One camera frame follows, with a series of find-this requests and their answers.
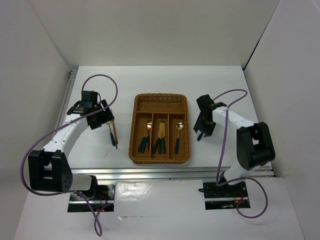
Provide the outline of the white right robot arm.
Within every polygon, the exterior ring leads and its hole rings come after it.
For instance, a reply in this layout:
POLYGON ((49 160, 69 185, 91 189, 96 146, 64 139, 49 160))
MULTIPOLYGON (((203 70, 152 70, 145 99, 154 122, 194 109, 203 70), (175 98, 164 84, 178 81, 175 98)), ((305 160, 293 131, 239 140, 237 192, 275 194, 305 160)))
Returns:
POLYGON ((236 135, 236 162, 225 172, 217 171, 216 183, 223 196, 230 196, 236 185, 244 181, 251 172, 273 161, 276 157, 270 130, 265 122, 254 122, 229 110, 223 102, 214 102, 206 94, 197 100, 200 113, 193 130, 200 134, 197 141, 210 137, 216 125, 232 127, 236 135))

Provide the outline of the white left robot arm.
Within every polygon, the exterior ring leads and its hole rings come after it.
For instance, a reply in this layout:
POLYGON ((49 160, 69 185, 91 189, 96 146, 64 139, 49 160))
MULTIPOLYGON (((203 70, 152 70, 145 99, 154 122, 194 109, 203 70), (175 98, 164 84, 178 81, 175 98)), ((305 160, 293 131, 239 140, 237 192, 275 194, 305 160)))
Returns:
POLYGON ((68 157, 81 134, 114 120, 107 101, 98 92, 83 91, 81 100, 67 111, 63 125, 41 150, 28 155, 30 188, 33 191, 68 193, 80 190, 88 200, 99 195, 90 175, 73 174, 68 157))

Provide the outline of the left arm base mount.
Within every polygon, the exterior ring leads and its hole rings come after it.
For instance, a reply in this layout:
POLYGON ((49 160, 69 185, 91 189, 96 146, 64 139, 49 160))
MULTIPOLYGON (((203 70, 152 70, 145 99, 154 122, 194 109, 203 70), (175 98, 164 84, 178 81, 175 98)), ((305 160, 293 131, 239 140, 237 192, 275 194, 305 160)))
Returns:
MULTIPOLYGON (((115 190, 115 184, 107 184, 96 186, 94 191, 80 191, 80 193, 87 198, 95 212, 113 212, 115 207, 115 190)), ((84 213, 91 210, 82 196, 71 193, 67 211, 69 213, 84 213)))

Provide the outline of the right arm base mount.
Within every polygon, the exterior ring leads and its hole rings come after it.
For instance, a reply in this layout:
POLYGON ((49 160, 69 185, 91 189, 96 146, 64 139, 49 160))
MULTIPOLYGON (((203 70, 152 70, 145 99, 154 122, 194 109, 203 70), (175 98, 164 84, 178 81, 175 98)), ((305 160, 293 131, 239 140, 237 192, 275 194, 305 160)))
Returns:
POLYGON ((215 182, 204 182, 198 189, 204 196, 206 210, 249 209, 250 201, 244 182, 236 185, 217 186, 215 182))

